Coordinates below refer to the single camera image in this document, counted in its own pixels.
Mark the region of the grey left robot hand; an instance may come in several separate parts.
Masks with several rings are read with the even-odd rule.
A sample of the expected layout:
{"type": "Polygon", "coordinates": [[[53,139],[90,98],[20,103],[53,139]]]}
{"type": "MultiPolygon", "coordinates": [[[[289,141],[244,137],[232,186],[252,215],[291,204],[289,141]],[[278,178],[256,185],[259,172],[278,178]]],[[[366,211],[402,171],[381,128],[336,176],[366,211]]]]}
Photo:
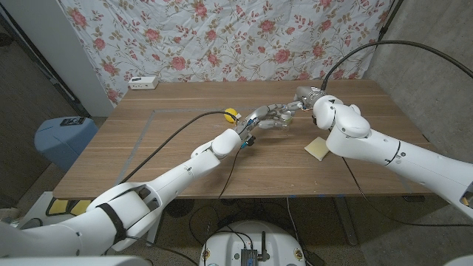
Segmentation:
{"type": "Polygon", "coordinates": [[[287,109],[284,104],[271,104],[255,109],[247,117],[239,120],[236,124],[235,132],[241,141],[247,140],[251,131],[255,128],[272,129],[286,128],[292,122],[294,111],[287,109]]]}

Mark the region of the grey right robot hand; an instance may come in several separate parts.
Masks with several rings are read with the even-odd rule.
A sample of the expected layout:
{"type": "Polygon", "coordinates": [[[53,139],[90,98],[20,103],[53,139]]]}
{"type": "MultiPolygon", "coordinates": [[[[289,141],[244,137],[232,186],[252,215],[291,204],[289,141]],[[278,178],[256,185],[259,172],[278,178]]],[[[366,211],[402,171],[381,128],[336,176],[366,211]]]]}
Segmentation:
{"type": "Polygon", "coordinates": [[[287,104],[287,109],[290,111],[296,111],[297,109],[311,110],[315,105],[315,102],[325,96],[327,93],[314,86],[298,86],[296,88],[296,94],[294,95],[293,102],[287,104]]]}

